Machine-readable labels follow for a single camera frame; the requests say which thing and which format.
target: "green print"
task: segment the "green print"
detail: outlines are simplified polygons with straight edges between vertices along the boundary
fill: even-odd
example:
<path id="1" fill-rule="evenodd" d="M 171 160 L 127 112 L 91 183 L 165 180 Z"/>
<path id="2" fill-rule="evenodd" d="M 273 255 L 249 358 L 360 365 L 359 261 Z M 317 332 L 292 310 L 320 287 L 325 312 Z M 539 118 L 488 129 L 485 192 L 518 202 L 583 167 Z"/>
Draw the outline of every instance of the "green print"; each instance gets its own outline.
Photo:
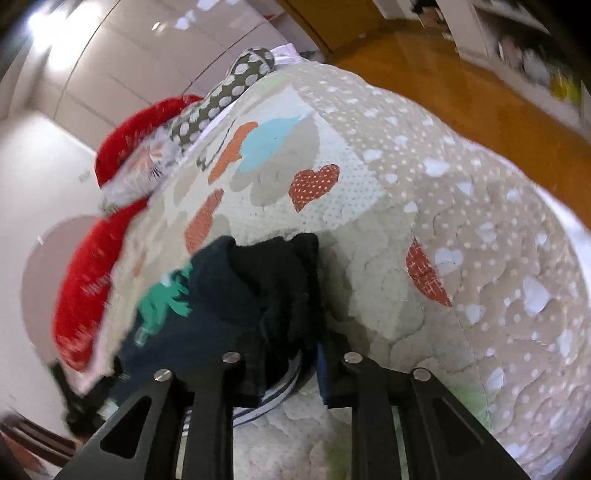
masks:
<path id="1" fill-rule="evenodd" d="M 193 265 L 189 263 L 180 272 L 167 274 L 163 281 L 153 285 L 148 293 L 139 301 L 138 310 L 142 316 L 143 324 L 135 334 L 135 346 L 141 348 L 145 345 L 148 336 L 158 335 L 168 316 L 168 309 L 181 317 L 188 317 L 191 307 L 184 300 L 179 300 L 181 294 L 187 295 L 189 290 L 183 285 Z"/>

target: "heart pattern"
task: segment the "heart pattern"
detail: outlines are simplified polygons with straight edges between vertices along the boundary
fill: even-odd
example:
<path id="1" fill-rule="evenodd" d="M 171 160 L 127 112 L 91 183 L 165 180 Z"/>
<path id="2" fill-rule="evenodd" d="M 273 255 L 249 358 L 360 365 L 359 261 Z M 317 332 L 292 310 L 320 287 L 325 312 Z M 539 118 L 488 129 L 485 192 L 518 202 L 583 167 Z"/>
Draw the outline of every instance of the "heart pattern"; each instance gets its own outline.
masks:
<path id="1" fill-rule="evenodd" d="M 340 168 L 335 164 L 325 165 L 318 172 L 302 170 L 295 174 L 289 195 L 296 212 L 313 200 L 328 193 L 339 180 Z"/>
<path id="2" fill-rule="evenodd" d="M 436 301 L 445 307 L 451 307 L 452 301 L 437 273 L 431 266 L 429 259 L 423 252 L 421 245 L 415 240 L 408 249 L 406 257 L 407 272 L 412 278 L 414 286 L 428 299 Z"/>
<path id="3" fill-rule="evenodd" d="M 222 197 L 222 189 L 214 190 L 185 229 L 185 247 L 190 254 L 193 255 L 199 250 L 203 241 L 207 238 L 209 231 L 212 229 L 213 213 L 219 207 Z"/>

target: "shelf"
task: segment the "shelf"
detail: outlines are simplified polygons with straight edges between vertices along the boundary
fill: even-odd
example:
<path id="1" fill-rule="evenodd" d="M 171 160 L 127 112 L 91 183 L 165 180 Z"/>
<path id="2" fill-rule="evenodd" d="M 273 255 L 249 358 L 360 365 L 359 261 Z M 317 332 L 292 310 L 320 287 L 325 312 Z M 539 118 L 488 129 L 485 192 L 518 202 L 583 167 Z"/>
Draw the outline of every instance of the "shelf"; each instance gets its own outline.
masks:
<path id="1" fill-rule="evenodd" d="M 496 75 L 523 98 L 537 105 L 556 120 L 581 133 L 588 134 L 585 132 L 586 128 L 583 126 L 580 111 L 572 104 L 558 100 L 546 88 L 531 83 L 521 73 L 503 63 L 500 58 L 491 57 L 489 62 Z"/>
<path id="2" fill-rule="evenodd" d="M 509 18 L 515 22 L 518 22 L 523 25 L 527 25 L 528 27 L 535 28 L 536 30 L 540 30 L 548 35 L 548 29 L 542 25 L 539 21 L 537 21 L 527 10 L 523 7 L 520 7 L 519 10 L 513 9 L 509 6 L 505 7 L 500 3 L 491 3 L 485 0 L 471 0 L 472 5 L 478 10 L 483 10 L 485 12 L 489 12 L 494 15 L 498 15 L 499 17 Z"/>

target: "bed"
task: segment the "bed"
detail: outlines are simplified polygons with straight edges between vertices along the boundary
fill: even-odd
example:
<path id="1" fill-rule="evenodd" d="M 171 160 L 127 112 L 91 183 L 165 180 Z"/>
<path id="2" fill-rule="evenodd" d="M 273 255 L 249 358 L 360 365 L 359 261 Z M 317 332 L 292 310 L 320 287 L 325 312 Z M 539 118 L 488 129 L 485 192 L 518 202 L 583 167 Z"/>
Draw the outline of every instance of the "bed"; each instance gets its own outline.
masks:
<path id="1" fill-rule="evenodd" d="M 433 371 L 530 477 L 555 474 L 591 420 L 589 232 L 508 160 L 333 66 L 257 81 L 152 195 L 92 371 L 109 372 L 138 300 L 192 252 L 299 232 L 319 236 L 332 328 L 384 367 Z M 314 377 L 235 428 L 235 477 L 347 478 L 349 423 Z"/>

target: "gray polka dot fabric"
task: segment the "gray polka dot fabric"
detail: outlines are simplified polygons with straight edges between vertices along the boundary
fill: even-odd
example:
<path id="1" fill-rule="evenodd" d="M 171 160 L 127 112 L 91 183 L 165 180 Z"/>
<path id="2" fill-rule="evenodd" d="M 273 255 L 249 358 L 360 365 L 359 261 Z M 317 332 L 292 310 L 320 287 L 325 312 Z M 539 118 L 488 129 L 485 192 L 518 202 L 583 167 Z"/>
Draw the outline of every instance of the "gray polka dot fabric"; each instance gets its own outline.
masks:
<path id="1" fill-rule="evenodd" d="M 203 99 L 189 105 L 174 121 L 170 138 L 185 149 L 192 145 L 230 103 L 273 70 L 273 54 L 263 47 L 248 48 L 229 68 L 228 75 Z"/>

